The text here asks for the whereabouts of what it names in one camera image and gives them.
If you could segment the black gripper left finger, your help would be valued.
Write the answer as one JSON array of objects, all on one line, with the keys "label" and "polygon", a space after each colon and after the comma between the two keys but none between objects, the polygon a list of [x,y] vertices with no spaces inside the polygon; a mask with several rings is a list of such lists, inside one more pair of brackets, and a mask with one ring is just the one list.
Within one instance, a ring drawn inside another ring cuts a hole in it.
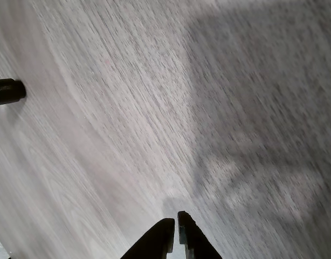
[{"label": "black gripper left finger", "polygon": [[163,259],[173,252],[175,220],[164,218],[154,224],[121,259]]}]

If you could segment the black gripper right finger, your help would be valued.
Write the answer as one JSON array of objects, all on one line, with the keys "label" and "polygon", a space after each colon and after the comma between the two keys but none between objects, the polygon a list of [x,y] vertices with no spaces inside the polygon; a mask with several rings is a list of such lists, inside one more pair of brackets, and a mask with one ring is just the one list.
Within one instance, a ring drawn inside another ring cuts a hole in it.
[{"label": "black gripper right finger", "polygon": [[180,211],[177,213],[177,218],[179,242],[184,245],[186,258],[222,259],[190,214]]}]

